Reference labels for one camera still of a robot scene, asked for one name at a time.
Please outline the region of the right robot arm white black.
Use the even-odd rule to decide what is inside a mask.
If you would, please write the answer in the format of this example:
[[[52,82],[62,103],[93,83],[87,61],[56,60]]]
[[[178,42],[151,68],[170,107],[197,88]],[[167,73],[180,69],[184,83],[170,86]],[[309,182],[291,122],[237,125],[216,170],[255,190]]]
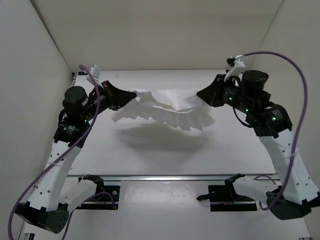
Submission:
[[[266,205],[280,220],[303,218],[320,205],[320,191],[293,149],[293,125],[287,111],[271,102],[270,93],[264,91],[268,78],[259,70],[247,70],[241,77],[218,74],[196,95],[211,107],[228,105],[246,115],[245,126],[254,130],[267,150],[281,185],[237,173],[224,181],[221,190],[198,196],[197,200],[248,197]]]

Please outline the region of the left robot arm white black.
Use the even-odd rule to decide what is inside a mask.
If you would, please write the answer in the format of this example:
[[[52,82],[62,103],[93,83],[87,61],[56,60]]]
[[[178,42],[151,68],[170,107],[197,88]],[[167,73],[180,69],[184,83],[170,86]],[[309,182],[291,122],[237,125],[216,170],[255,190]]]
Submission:
[[[58,234],[78,206],[102,198],[105,187],[98,175],[86,174],[67,193],[61,192],[98,114],[107,109],[117,111],[136,97],[136,93],[118,89],[109,81],[98,84],[90,93],[81,86],[68,88],[53,137],[54,146],[61,150],[56,160],[48,160],[45,173],[33,183],[32,194],[17,205],[15,214],[30,225]]]

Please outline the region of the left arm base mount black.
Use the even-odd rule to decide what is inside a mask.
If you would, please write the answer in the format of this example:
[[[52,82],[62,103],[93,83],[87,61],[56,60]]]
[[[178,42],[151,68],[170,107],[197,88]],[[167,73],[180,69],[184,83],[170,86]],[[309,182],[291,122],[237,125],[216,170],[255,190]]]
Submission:
[[[105,185],[98,175],[86,174],[78,178],[78,182],[93,182],[96,185],[95,196],[79,205],[77,210],[110,210],[119,209],[120,185]]]

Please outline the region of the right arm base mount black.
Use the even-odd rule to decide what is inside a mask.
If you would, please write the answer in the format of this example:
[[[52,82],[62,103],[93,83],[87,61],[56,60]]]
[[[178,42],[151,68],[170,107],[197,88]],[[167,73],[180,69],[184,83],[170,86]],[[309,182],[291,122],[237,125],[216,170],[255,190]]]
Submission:
[[[199,195],[196,200],[209,200],[211,212],[255,212],[257,211],[256,201],[247,196],[238,195],[233,183],[245,177],[237,173],[224,181],[224,185],[209,185],[208,193]]]

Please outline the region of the white pleated skirt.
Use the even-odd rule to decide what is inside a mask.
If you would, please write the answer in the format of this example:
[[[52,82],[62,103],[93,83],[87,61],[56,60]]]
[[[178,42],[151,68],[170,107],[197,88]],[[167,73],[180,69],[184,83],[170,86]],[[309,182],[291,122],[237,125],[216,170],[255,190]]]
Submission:
[[[111,119],[118,122],[123,118],[142,118],[167,124],[173,128],[202,131],[214,124],[209,106],[197,96],[198,89],[132,90],[137,97],[118,111]]]

